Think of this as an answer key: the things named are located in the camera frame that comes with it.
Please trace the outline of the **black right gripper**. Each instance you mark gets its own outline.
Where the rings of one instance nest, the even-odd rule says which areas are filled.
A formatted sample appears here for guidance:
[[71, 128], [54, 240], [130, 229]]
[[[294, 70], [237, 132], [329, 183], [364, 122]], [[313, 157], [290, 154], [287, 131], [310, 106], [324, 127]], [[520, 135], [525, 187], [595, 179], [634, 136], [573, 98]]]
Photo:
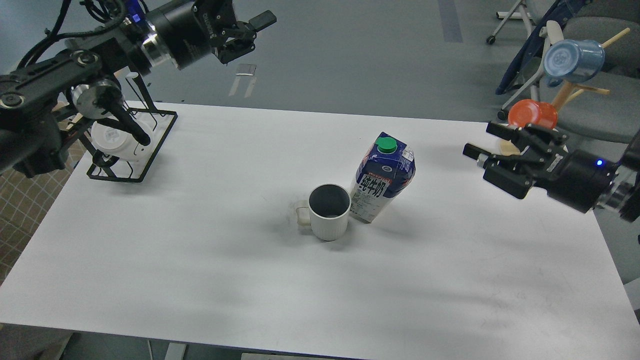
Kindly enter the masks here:
[[583, 214], [596, 207], [617, 175], [618, 163], [594, 153], [565, 150], [566, 134], [541, 127], [489, 122], [486, 132], [519, 150], [518, 155], [491, 153], [466, 143], [462, 154], [484, 169], [483, 180], [516, 199], [530, 189], [544, 189], [549, 198]]

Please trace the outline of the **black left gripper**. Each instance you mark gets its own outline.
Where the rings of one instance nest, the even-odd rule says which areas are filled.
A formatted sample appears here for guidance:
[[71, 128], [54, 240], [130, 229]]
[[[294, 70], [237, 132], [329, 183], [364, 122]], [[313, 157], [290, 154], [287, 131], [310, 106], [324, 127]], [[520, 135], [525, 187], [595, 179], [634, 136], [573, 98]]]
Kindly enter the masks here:
[[146, 15], [140, 48], [151, 67], [184, 69], [209, 54], [228, 64], [255, 50], [258, 32], [274, 25], [270, 10], [239, 21], [231, 0], [172, 0]]

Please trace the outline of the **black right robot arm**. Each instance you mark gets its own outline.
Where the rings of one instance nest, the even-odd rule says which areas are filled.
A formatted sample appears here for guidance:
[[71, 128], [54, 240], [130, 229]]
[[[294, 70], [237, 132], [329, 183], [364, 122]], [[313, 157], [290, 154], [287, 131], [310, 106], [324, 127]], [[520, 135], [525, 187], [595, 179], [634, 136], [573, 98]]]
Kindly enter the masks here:
[[580, 149], [566, 150], [566, 133], [535, 124], [489, 123], [486, 132], [514, 145], [516, 153], [491, 153], [471, 143], [462, 153], [483, 169], [486, 182], [515, 199], [524, 199], [536, 187], [583, 214], [601, 208], [628, 223], [639, 217], [638, 135], [619, 160], [611, 161]]

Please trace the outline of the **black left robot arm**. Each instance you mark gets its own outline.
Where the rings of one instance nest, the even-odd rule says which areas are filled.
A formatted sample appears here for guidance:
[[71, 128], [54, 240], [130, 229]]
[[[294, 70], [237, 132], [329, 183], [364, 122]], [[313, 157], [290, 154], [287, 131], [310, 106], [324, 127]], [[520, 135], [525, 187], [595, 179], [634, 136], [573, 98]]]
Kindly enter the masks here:
[[148, 10], [139, 0], [108, 0], [110, 19], [82, 32], [60, 32], [70, 1], [54, 28], [1, 76], [1, 171], [26, 178], [62, 170], [68, 148], [98, 123], [153, 143], [124, 107], [115, 74], [141, 76], [170, 61], [184, 69], [213, 54], [228, 64], [255, 49], [258, 33], [277, 17], [264, 11], [237, 19], [231, 0], [172, 0]]

